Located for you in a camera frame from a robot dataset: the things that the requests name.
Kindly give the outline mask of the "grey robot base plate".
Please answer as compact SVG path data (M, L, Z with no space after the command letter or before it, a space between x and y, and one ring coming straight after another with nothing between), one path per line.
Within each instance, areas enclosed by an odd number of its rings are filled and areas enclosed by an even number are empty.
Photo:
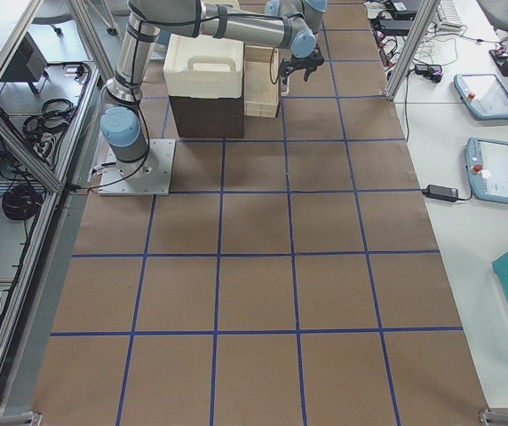
M168 195L176 148L174 139L152 138L145 162L118 162L111 147L106 162L113 165L102 170L97 192L104 196Z

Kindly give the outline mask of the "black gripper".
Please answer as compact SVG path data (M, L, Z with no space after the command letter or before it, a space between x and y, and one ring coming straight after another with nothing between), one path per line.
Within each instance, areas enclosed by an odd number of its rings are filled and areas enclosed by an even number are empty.
M282 85L287 86L291 74L298 70L304 70L304 81L307 82L310 75L323 64L324 57L320 51L313 51L308 57L303 59L295 56L291 56L290 59L283 59L278 70L280 81Z

